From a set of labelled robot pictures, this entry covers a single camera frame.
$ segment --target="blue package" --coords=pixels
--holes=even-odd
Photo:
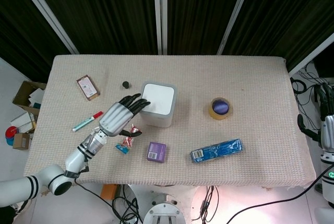
[[[236,154],[242,150],[240,139],[233,139],[212,146],[196,149],[190,153],[193,162],[200,163],[206,160]]]

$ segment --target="roll of tape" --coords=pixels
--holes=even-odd
[[[214,98],[209,107],[210,116],[219,121],[229,116],[231,111],[230,103],[224,98]]]

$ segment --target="white floor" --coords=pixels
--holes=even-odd
[[[309,65],[309,70],[314,71],[313,65]],[[21,151],[12,149],[6,144],[4,132],[10,126],[9,121],[18,116],[23,110],[11,103],[15,96],[21,82],[26,78],[15,69],[10,67],[7,63],[0,59],[0,103],[2,110],[0,111],[0,129],[2,135],[0,136],[0,181],[16,179],[23,175],[24,166],[29,151]],[[306,102],[308,94],[300,95],[301,102]],[[307,114],[318,122],[318,111],[313,103],[305,106]],[[320,154],[321,150],[318,145],[312,140],[307,140],[311,157],[317,171],[320,174]],[[85,184],[86,187],[96,193],[100,193],[102,185]],[[197,191],[192,207],[192,218],[197,218],[199,208],[205,196],[205,188],[200,187]],[[261,187],[231,187],[220,186],[220,204],[217,214],[212,224],[226,223],[237,211],[256,204],[261,204],[269,201],[276,201],[293,197],[303,188],[273,188],[266,190]],[[212,206],[209,208],[209,218],[212,215],[217,196],[214,194],[212,199]],[[303,223],[303,224],[317,224],[314,217],[314,209],[316,207],[327,207],[327,202],[323,197],[310,190],[306,195],[299,199],[287,202],[255,208],[248,210],[237,216],[231,223],[249,223],[249,220],[256,219],[256,223]],[[47,196],[39,195],[30,206],[29,210],[18,217],[16,224],[31,223],[119,223],[114,217],[109,207],[101,202],[95,196],[85,192],[81,188],[75,186],[71,188],[66,194],[62,196]]]

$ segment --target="table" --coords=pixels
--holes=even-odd
[[[76,80],[88,74],[101,92],[88,101]],[[130,89],[122,87],[129,81]],[[305,136],[297,126],[297,105],[285,60],[268,56],[56,56],[47,83],[37,129],[25,167],[34,174],[51,164],[64,168],[68,155],[98,125],[71,129],[98,111],[106,112],[126,95],[140,92],[145,81],[176,85],[170,128],[145,125],[140,116],[131,123],[141,128],[125,155],[108,143],[89,162],[81,182],[159,185],[305,185],[315,179]],[[215,97],[228,99],[233,113],[212,119],[207,106]],[[240,154],[200,164],[190,151],[240,138]],[[165,163],[146,160],[150,142],[167,145]]]

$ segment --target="purple box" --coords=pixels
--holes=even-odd
[[[166,153],[166,145],[156,142],[150,142],[147,152],[147,160],[164,163]]]

